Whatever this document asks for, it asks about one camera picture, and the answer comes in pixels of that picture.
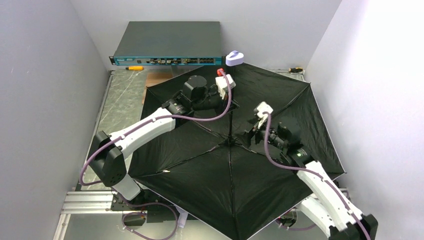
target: robotic arm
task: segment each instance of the robotic arm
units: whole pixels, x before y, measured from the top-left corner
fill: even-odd
[[[247,143],[255,137],[255,143],[267,141],[281,150],[280,159],[274,165],[292,170],[317,196],[307,197],[298,206],[328,237],[329,240],[375,239],[378,223],[373,215],[365,216],[333,183],[319,161],[301,143],[301,128],[295,118],[283,117],[277,129],[265,127],[273,109],[261,102],[255,108],[258,118],[253,128],[245,133]]]
[[[157,136],[170,132],[190,120],[198,120],[192,118],[195,111],[214,109],[217,114],[225,114],[226,110],[237,108],[237,104],[231,99],[231,89],[236,86],[232,77],[229,74],[221,75],[216,77],[215,81],[215,87],[207,88],[204,77],[191,76],[184,83],[182,90],[176,92],[150,116],[110,135],[104,131],[98,132],[89,151],[89,155],[95,157],[87,163],[100,181],[106,187],[114,188],[128,201],[136,197],[143,198],[142,189],[127,173],[125,159]],[[82,175],[80,183],[90,185],[82,181]]]

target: white wall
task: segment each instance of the white wall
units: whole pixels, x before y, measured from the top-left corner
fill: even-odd
[[[424,4],[343,0],[306,70],[378,240],[424,239]]]
[[[68,0],[0,3],[0,239],[53,238],[108,73]]]
[[[105,66],[129,21],[220,21],[224,53],[270,69],[306,67],[341,0],[71,0]]]

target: purple cable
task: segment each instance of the purple cable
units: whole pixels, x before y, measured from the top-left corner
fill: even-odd
[[[150,206],[150,205],[160,205],[160,206],[167,207],[169,210],[171,210],[171,212],[173,213],[173,216],[175,217],[175,227],[173,228],[171,234],[169,236],[165,237],[165,238],[162,238],[162,239],[154,239],[154,238],[147,237],[147,236],[139,233],[138,231],[135,231],[133,229],[128,228],[127,225],[125,225],[124,220],[125,220],[126,217],[133,216],[133,215],[146,215],[145,213],[142,213],[142,212],[130,212],[130,213],[125,214],[122,217],[122,225],[123,225],[124,229],[130,231],[131,233],[136,234],[137,236],[139,236],[141,238],[147,239],[147,240],[168,240],[176,233],[177,228],[178,228],[178,217],[177,217],[177,213],[174,211],[174,209],[172,209],[172,207],[170,207],[166,204],[160,203],[160,202],[150,202],[150,203],[144,203],[144,204],[139,204],[139,205],[131,204],[119,192],[116,192],[116,193],[123,200],[123,202],[130,207],[140,208],[140,207],[146,207],[146,206]]]
[[[285,165],[281,165],[276,163],[275,161],[273,161],[273,159],[271,158],[270,155],[270,150],[268,149],[268,137],[270,135],[270,128],[271,128],[271,114],[269,112],[263,112],[263,114],[268,115],[268,119],[267,119],[267,123],[266,123],[266,129],[265,129],[265,139],[263,141],[263,147],[265,148],[265,155],[266,158],[268,159],[268,161],[270,163],[272,163],[274,166],[281,168],[281,169],[287,169],[287,170],[292,170],[292,171],[304,171],[310,174],[313,174],[317,177],[319,177],[321,180],[324,180],[323,176],[321,176],[321,174],[319,174],[318,172],[303,168],[303,167],[295,167],[295,166],[285,166]],[[329,182],[328,180],[324,180],[325,183],[327,183],[333,190],[334,192],[337,194],[337,196],[340,198],[341,202],[343,203],[344,207],[350,211],[351,208],[349,207],[348,203],[345,201],[345,199],[343,198],[342,194],[338,191],[338,189],[333,186],[331,184],[331,182]],[[358,219],[358,217],[352,213],[352,218],[355,219],[356,223],[359,225],[360,229],[363,231],[363,234],[365,235],[367,240],[371,240],[370,235],[368,234],[367,230],[365,229],[364,225],[362,224],[362,222]]]
[[[181,116],[181,115],[165,115],[165,116],[158,116],[155,118],[156,120],[160,120],[160,119],[166,119],[166,118],[177,118],[177,119],[186,119],[186,120],[190,120],[190,121],[197,121],[197,122],[211,122],[211,121],[215,121],[218,120],[220,118],[222,118],[230,109],[230,105],[231,105],[231,99],[232,99],[232,95],[231,95],[231,86],[230,86],[230,81],[227,78],[226,73],[222,70],[219,69],[219,72],[222,74],[222,76],[225,78],[226,81],[226,85],[228,87],[228,103],[226,104],[225,110],[224,112],[222,112],[220,115],[212,117],[212,118],[195,118],[195,117],[190,117],[190,116]],[[135,131],[139,130],[140,128],[146,126],[149,123],[152,123],[153,118],[143,122],[142,124],[138,125],[137,127],[134,127],[133,129],[127,131],[126,133],[123,134],[124,137],[134,133]],[[122,136],[117,137],[114,140],[111,140],[110,142],[106,143],[105,145],[103,145],[101,148],[99,148],[97,151],[95,151],[88,159],[87,161],[84,163],[84,166],[82,166],[82,170],[81,173],[79,174],[79,184],[81,184],[82,186],[90,186],[90,185],[94,185],[94,184],[99,184],[102,181],[98,180],[98,181],[93,181],[93,182],[84,182],[83,178],[84,178],[84,173],[86,172],[89,164],[96,158],[96,156],[103,150],[105,150],[106,148],[108,148],[110,145],[117,143],[118,141],[122,140]]]

